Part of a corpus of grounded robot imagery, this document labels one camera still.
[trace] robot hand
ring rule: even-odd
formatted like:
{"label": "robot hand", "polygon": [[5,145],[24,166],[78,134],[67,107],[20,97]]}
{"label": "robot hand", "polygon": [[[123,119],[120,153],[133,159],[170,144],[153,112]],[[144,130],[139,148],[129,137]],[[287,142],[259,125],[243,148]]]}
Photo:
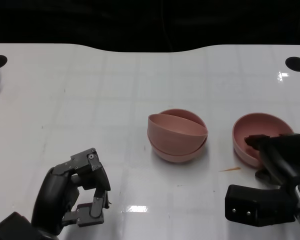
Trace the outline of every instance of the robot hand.
{"label": "robot hand", "polygon": [[253,135],[245,142],[259,150],[264,169],[255,176],[279,189],[261,190],[230,185],[225,217],[257,227],[300,221],[300,134],[269,137]]}
{"label": "robot hand", "polygon": [[[75,211],[79,190],[95,189],[91,203]],[[14,212],[0,223],[0,240],[56,239],[67,225],[79,227],[102,224],[103,208],[109,208],[110,183],[94,148],[71,156],[71,160],[51,168],[45,176],[34,204],[31,224]]]}

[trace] bowl rim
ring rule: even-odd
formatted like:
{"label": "bowl rim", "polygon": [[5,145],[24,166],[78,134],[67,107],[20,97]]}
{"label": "bowl rim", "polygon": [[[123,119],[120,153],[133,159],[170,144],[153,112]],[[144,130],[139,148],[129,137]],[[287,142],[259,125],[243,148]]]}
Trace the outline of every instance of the bowl rim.
{"label": "bowl rim", "polygon": [[[206,133],[205,133],[205,134],[200,134],[200,135],[198,135],[198,134],[197,134],[197,135],[194,135],[194,134],[185,134],[185,133],[180,133],[180,132],[172,131],[172,130],[167,129],[167,128],[164,128],[164,127],[162,127],[162,126],[156,124],[154,121],[152,121],[152,120],[150,119],[150,117],[153,116],[153,115],[168,115],[168,116],[173,116],[173,117],[176,117],[176,118],[188,120],[188,121],[190,121],[190,122],[193,122],[193,123],[198,124],[199,126],[205,128]],[[208,133],[209,133],[209,132],[208,132],[208,129],[207,129],[205,126],[202,126],[202,125],[200,125],[200,124],[197,123],[197,122],[191,121],[191,120],[189,120],[189,119],[186,119],[186,118],[183,118],[183,117],[180,117],[180,116],[170,115],[170,114],[154,113],[154,114],[151,114],[151,115],[148,116],[148,121],[151,121],[154,125],[156,125],[157,127],[161,128],[161,129],[164,129],[165,131],[168,131],[168,132],[174,133],[174,134],[184,135],[184,136],[204,137],[204,136],[208,136]]]}
{"label": "bowl rim", "polygon": [[196,116],[198,119],[200,119],[200,121],[202,122],[202,124],[203,124],[202,126],[204,126],[204,127],[208,130],[206,123],[202,120],[201,117],[199,117],[199,116],[198,116],[197,114],[195,114],[194,112],[189,111],[189,110],[186,110],[186,109],[182,109],[182,108],[171,108],[171,109],[164,110],[164,111],[160,112],[159,114],[166,114],[165,112],[170,111],[170,110],[185,111],[185,112],[188,112],[188,113],[191,113],[191,114],[195,115],[195,116]]}
{"label": "bowl rim", "polygon": [[233,127],[232,127],[232,141],[233,141],[233,144],[236,145],[236,147],[243,153],[243,155],[245,155],[246,157],[248,157],[248,158],[250,158],[250,159],[252,159],[252,160],[254,160],[254,161],[260,162],[257,158],[255,158],[255,157],[253,157],[253,156],[250,156],[249,154],[247,154],[245,151],[242,150],[242,148],[241,148],[241,147],[239,146],[239,144],[237,143],[237,141],[236,141],[236,139],[235,139],[235,134],[234,134],[234,133],[235,133],[235,127],[236,127],[237,123],[238,123],[241,119],[243,119],[243,118],[245,118],[245,117],[247,117],[247,116],[249,116],[249,115],[256,115],[256,114],[267,115],[267,116],[273,117],[273,118],[275,118],[275,119],[278,119],[278,120],[280,120],[281,122],[283,122],[285,125],[287,125],[287,126],[289,127],[289,129],[291,130],[291,132],[294,133],[294,130],[293,130],[293,129],[291,128],[291,126],[290,126],[288,123],[286,123],[284,120],[282,120],[281,118],[279,118],[279,117],[277,117],[277,116],[275,116],[275,115],[269,114],[269,113],[264,113],[264,112],[251,112],[251,113],[245,114],[245,115],[241,116],[240,118],[238,118],[238,120],[235,121],[235,123],[233,124]]}
{"label": "bowl rim", "polygon": [[164,151],[159,150],[159,149],[153,144],[153,142],[151,141],[151,139],[150,139],[150,137],[149,137],[148,131],[146,131],[146,136],[148,137],[148,140],[149,140],[150,145],[151,145],[152,148],[155,148],[157,151],[159,151],[159,152],[161,152],[161,153],[163,153],[163,154],[172,156],[172,157],[184,157],[184,156],[188,156],[188,155],[194,154],[195,152],[199,151],[199,150],[205,145],[205,143],[207,142],[207,139],[208,139],[208,136],[206,136],[206,138],[205,138],[205,140],[203,141],[203,143],[202,143],[196,150],[194,150],[194,151],[192,151],[192,152],[190,152],[190,153],[188,153],[188,154],[184,154],[184,155],[171,155],[171,154],[169,154],[169,153],[166,153],[166,152],[164,152]]}

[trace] table surface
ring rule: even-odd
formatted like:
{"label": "table surface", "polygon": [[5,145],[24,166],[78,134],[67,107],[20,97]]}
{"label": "table surface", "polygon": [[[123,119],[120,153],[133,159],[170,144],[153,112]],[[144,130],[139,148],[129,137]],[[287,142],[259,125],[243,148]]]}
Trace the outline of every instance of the table surface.
{"label": "table surface", "polygon": [[[0,221],[31,219],[47,171],[96,148],[112,205],[102,225],[65,227],[60,240],[300,240],[300,223],[252,227],[225,218],[230,184],[265,189],[233,152],[241,116],[270,113],[300,133],[300,46],[218,45],[119,53],[71,44],[0,44]],[[147,117],[180,108],[206,123],[205,153],[159,159]],[[222,171],[240,167],[240,170]],[[77,204],[91,202],[80,190]]]}

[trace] dark background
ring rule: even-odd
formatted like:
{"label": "dark background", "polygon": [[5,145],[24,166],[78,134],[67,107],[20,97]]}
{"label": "dark background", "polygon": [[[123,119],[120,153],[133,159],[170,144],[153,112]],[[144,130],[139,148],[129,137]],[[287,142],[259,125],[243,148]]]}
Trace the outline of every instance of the dark background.
{"label": "dark background", "polygon": [[117,52],[300,44],[300,0],[0,0],[0,43]]}

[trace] bowl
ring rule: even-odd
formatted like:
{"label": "bowl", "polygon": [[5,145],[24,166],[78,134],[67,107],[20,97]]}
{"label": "bowl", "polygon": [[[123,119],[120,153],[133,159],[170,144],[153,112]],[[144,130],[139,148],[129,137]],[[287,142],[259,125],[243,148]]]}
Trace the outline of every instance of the bowl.
{"label": "bowl", "polygon": [[149,142],[152,146],[153,151],[162,159],[168,161],[168,162],[172,162],[172,163],[184,163],[187,161],[190,161],[198,156],[200,156],[204,149],[205,149],[205,145],[207,142],[207,138],[204,140],[204,142],[202,143],[202,145],[194,152],[186,154],[186,155],[170,155],[170,154],[166,154],[162,151],[160,151],[159,149],[156,148],[156,146],[153,145],[153,143],[151,142],[151,140],[149,139]]}
{"label": "bowl", "polygon": [[191,111],[188,111],[188,110],[173,108],[173,109],[168,109],[168,110],[162,111],[162,112],[160,112],[160,114],[172,115],[172,116],[177,116],[180,118],[188,119],[190,121],[193,121],[193,122],[200,124],[201,126],[204,126],[205,128],[207,128],[204,121],[197,114],[195,114]]}
{"label": "bowl", "polygon": [[193,153],[205,141],[207,129],[188,119],[152,114],[148,117],[148,137],[161,152],[174,156]]}
{"label": "bowl", "polygon": [[264,134],[278,137],[281,134],[293,134],[292,128],[280,118],[267,113],[250,113],[240,117],[232,129],[233,148],[237,156],[246,164],[261,168],[259,151],[248,146],[245,137]]}

